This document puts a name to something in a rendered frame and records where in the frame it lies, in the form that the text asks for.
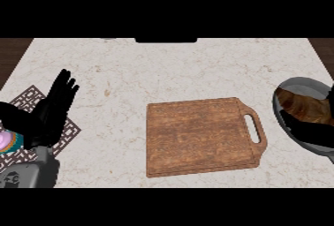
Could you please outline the brown wooden cutting board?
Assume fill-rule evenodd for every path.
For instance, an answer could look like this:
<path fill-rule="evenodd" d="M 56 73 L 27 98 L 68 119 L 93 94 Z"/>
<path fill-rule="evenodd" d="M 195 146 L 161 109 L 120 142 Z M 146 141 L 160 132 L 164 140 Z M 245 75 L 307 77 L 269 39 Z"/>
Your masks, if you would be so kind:
<path fill-rule="evenodd" d="M 148 105 L 148 177 L 256 168 L 266 147 L 259 115 L 239 98 Z"/>

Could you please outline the grey pan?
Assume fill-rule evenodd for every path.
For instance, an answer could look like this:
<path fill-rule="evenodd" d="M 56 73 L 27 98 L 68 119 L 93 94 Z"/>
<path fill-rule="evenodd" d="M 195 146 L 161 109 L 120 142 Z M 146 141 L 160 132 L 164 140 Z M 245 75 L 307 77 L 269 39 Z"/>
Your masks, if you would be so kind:
<path fill-rule="evenodd" d="M 325 85 L 322 82 L 316 81 L 315 79 L 305 78 L 305 77 L 294 77 L 285 80 L 281 85 L 281 89 L 285 89 L 287 91 L 293 92 L 294 94 L 310 96 L 315 99 L 324 100 L 328 96 L 328 91 L 331 90 L 331 87 Z M 278 120 L 278 123 L 284 129 L 284 132 L 287 133 L 290 139 L 299 144 L 299 146 L 310 151 L 312 153 L 327 156 L 334 163 L 334 148 L 322 147 L 319 145 L 313 145 L 310 143 L 306 143 L 300 141 L 293 133 L 291 129 L 285 126 L 284 118 L 281 116 L 279 111 L 284 108 L 281 107 L 279 100 L 276 97 L 276 94 L 273 94 L 273 114 Z"/>

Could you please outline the brown croissant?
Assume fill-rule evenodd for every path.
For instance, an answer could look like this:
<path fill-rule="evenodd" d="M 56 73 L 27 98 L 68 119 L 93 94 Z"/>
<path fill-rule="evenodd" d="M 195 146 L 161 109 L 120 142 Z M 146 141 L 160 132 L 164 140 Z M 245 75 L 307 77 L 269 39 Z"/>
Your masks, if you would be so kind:
<path fill-rule="evenodd" d="M 291 91 L 276 88 L 275 95 L 285 112 L 302 122 L 328 124 L 334 126 L 333 109 L 330 100 L 319 100 L 310 96 L 296 94 Z"/>

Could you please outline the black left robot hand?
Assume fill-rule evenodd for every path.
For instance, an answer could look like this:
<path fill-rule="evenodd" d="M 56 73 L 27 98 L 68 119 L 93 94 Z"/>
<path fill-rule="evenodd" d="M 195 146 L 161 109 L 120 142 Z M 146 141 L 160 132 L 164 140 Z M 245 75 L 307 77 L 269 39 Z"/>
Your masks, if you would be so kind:
<path fill-rule="evenodd" d="M 80 86 L 71 72 L 61 70 L 49 95 L 37 103 L 31 112 L 0 102 L 0 121 L 3 127 L 24 136 L 24 148 L 52 147 L 61 139 L 68 111 Z"/>

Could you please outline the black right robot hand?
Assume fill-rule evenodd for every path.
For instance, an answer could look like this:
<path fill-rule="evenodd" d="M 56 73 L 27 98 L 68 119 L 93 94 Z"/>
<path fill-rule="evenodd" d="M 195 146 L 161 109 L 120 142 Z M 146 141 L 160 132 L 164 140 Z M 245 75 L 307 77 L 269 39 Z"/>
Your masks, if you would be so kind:
<path fill-rule="evenodd" d="M 334 87 L 328 91 L 327 98 L 330 100 L 331 115 L 334 116 Z M 334 148 L 334 126 L 328 124 L 316 124 L 302 122 L 282 109 L 279 111 L 284 118 L 285 126 L 291 129 L 294 137 L 310 144 Z"/>

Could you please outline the brown patterned placemat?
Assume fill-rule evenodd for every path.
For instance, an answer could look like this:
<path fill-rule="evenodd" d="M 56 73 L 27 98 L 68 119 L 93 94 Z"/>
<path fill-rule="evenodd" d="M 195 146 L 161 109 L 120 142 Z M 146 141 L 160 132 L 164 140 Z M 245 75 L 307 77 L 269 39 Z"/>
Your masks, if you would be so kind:
<path fill-rule="evenodd" d="M 38 101 L 46 97 L 46 95 L 40 92 L 38 88 L 31 85 L 27 90 L 21 93 L 21 95 L 9 102 L 19 109 L 30 112 L 38 103 Z M 80 134 L 81 129 L 74 121 L 67 118 L 65 126 L 61 134 L 61 140 L 53 146 L 53 154 L 58 155 L 64 148 L 70 145 L 72 139 Z M 6 170 L 6 168 L 15 163 L 31 162 L 37 159 L 37 155 L 33 151 L 28 151 L 24 147 L 19 148 L 15 152 L 7 154 L 0 154 L 0 173 Z"/>

